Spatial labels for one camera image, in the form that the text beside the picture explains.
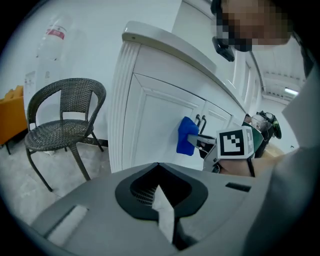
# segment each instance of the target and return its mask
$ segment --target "chair leg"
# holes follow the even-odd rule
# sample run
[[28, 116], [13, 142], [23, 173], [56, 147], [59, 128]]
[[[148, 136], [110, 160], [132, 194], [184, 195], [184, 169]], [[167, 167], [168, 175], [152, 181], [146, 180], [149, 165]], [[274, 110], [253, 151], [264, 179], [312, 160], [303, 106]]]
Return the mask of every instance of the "chair leg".
[[78, 164], [84, 178], [86, 181], [90, 181], [90, 176], [89, 174], [87, 173], [87, 170], [86, 170], [86, 167], [84, 166], [84, 163], [82, 162], [81, 158], [80, 158], [80, 155], [79, 155], [79, 152], [78, 152], [78, 149], [77, 149], [77, 146], [74, 144], [74, 145], [71, 145], [69, 146], [72, 154], [73, 154], [73, 157], [76, 161], [76, 163]]
[[95, 140], [95, 142], [98, 144], [99, 149], [101, 150], [101, 152], [103, 152], [104, 149], [102, 148], [102, 146], [100, 145], [99, 141], [97, 140], [96, 135], [94, 134], [94, 132], [92, 132], [91, 134], [92, 134], [92, 137]]
[[37, 167], [35, 166], [35, 163], [34, 161], [32, 160], [31, 158], [31, 154], [30, 154], [30, 151], [29, 149], [25, 149], [26, 150], [26, 156], [28, 157], [28, 160], [32, 166], [32, 168], [34, 169], [35, 173], [38, 174], [39, 178], [42, 180], [42, 182], [44, 183], [44, 185], [46, 186], [46, 188], [52, 192], [52, 188], [48, 185], [48, 183], [46, 182], [45, 178], [41, 175], [41, 173], [39, 172], [39, 170], [37, 169]]
[[9, 149], [9, 142], [7, 141], [5, 143], [5, 147], [6, 147], [6, 150], [8, 151], [9, 155], [11, 155], [11, 152], [10, 152], [10, 149]]

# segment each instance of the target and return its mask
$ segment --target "black strap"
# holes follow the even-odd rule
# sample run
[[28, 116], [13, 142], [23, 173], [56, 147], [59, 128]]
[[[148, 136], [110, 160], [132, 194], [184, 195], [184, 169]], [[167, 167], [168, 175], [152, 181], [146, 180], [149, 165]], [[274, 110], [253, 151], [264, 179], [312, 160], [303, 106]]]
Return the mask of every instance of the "black strap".
[[251, 157], [247, 158], [246, 161], [249, 166], [249, 171], [250, 171], [251, 177], [256, 177], [255, 169], [254, 169], [254, 165], [252, 164]]

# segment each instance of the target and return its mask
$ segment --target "white countertop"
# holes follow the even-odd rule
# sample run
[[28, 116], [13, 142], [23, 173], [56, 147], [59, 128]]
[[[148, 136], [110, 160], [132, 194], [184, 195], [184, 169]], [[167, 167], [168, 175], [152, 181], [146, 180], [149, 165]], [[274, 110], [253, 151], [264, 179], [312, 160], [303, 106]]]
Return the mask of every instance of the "white countertop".
[[235, 86], [221, 72], [217, 72], [217, 65], [180, 37], [155, 26], [129, 21], [122, 33], [122, 39], [164, 51], [192, 65], [221, 86], [243, 111], [246, 111], [245, 102], [238, 95]]

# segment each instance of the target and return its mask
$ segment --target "hand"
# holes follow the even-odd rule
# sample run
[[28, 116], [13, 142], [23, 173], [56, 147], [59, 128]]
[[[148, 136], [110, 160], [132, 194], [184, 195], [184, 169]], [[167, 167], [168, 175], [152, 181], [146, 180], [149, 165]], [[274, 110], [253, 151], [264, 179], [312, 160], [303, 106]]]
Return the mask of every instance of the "hand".
[[245, 159], [221, 159], [219, 164], [222, 166], [221, 174], [251, 177], [249, 166]]

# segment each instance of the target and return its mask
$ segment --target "plastic bottle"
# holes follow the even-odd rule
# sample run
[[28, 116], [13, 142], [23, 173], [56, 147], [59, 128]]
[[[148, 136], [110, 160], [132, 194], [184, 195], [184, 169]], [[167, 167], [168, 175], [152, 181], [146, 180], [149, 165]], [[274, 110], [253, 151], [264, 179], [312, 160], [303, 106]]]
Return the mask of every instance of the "plastic bottle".
[[49, 23], [44, 36], [37, 48], [37, 58], [59, 60], [66, 34], [70, 29], [72, 19], [64, 13], [55, 16]]

